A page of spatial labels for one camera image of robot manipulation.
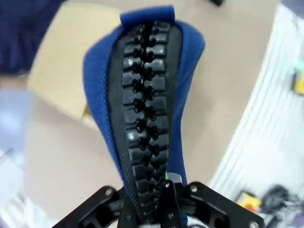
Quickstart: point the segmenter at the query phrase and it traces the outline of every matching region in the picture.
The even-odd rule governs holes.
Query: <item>white striped surface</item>
[[[262,196],[273,184],[293,193],[303,186],[304,97],[291,90],[302,45],[293,13],[280,5],[254,91],[210,182],[231,200],[242,190]]]

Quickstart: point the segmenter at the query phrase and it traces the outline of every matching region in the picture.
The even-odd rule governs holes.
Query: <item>dark blue cloth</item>
[[[109,152],[123,181],[124,177],[121,172],[121,165],[109,121],[107,107],[107,71],[112,48],[116,40],[129,26],[142,23],[141,12],[143,12],[144,22],[158,19],[171,21],[180,27],[183,32],[183,46],[179,63],[176,101],[171,131],[171,155],[167,171],[180,174],[183,184],[187,184],[182,155],[180,124],[194,69],[204,50],[205,42],[202,35],[192,26],[183,22],[172,21],[174,20],[174,11],[172,9],[172,6],[156,7],[121,15],[122,25],[95,44],[88,51],[84,59],[84,89],[88,106],[104,136]]]
[[[64,0],[0,1],[0,74],[29,71]]]

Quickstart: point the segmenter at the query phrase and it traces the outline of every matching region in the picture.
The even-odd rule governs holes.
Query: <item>screw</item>
[[[169,214],[168,214],[168,218],[169,218],[169,219],[172,219],[172,218],[173,218],[173,213],[169,213]]]
[[[112,193],[112,189],[107,189],[107,190],[105,191],[105,194],[106,194],[107,196],[109,196],[111,193]]]
[[[190,189],[191,189],[192,192],[197,192],[198,191],[198,188],[195,185],[191,185]]]
[[[257,222],[252,221],[249,223],[249,228],[259,228],[259,225]]]

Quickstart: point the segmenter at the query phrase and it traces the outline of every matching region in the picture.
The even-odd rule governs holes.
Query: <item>beige floor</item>
[[[206,0],[95,2],[121,10],[170,2],[178,19],[204,35],[207,46],[183,115],[182,141],[189,181],[208,183],[257,79],[278,0],[227,0],[219,9]],[[12,84],[1,81],[2,88]],[[40,98],[33,105],[25,181],[35,203],[60,219],[101,186],[121,186],[99,132]]]

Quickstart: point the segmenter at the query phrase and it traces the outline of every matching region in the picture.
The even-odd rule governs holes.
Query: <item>zipper tooth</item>
[[[165,96],[169,31],[169,23],[155,22],[132,28],[125,38],[123,114],[141,206],[137,213],[146,221],[151,221],[158,207],[169,156]]]

